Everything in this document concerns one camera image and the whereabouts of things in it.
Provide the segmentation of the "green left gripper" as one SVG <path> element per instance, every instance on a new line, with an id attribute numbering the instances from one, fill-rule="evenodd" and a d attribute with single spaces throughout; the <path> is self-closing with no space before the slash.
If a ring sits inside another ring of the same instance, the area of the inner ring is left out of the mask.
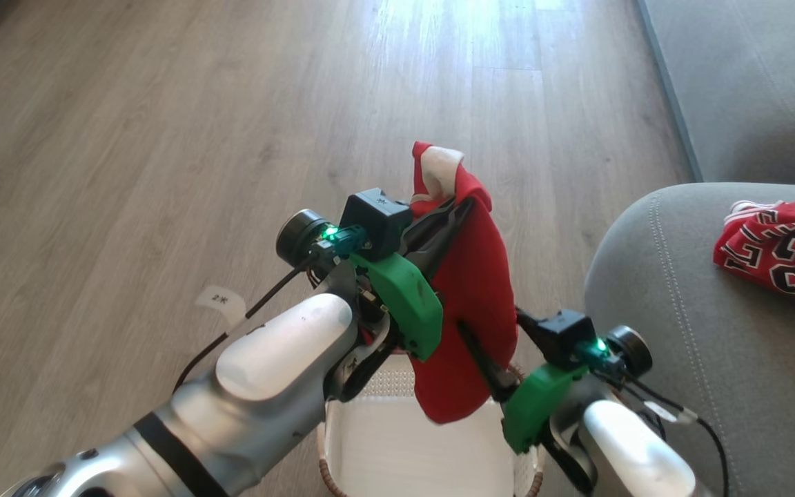
<path id="1" fill-rule="evenodd" d="M 388 313 L 398 329 L 398 346 L 426 361 L 441 343 L 444 321 L 444 308 L 430 282 L 474 207 L 470 197 L 460 202 L 451 198 L 413 223 L 408 210 L 346 210 L 338 224 L 302 210 L 282 226 L 275 251 L 290 267 L 306 273 L 313 285 L 347 263 L 347 279 L 360 295 L 372 296 L 366 308 Z"/>

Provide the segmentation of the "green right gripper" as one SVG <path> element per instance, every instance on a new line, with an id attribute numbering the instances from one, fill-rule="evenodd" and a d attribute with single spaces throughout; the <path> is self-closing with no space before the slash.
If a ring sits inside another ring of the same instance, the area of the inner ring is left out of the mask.
<path id="1" fill-rule="evenodd" d="M 542 320 L 516 308 L 518 327 L 540 347 L 545 362 L 518 384 L 511 366 L 501 366 L 475 336 L 458 322 L 458 334 L 488 387 L 490 397 L 504 404 L 504 438 L 521 455 L 542 443 L 550 416 L 558 411 L 577 382 L 594 376 L 603 382 L 639 378 L 653 367 L 643 337 L 620 325 L 598 335 L 592 325 L 542 325 Z"/>

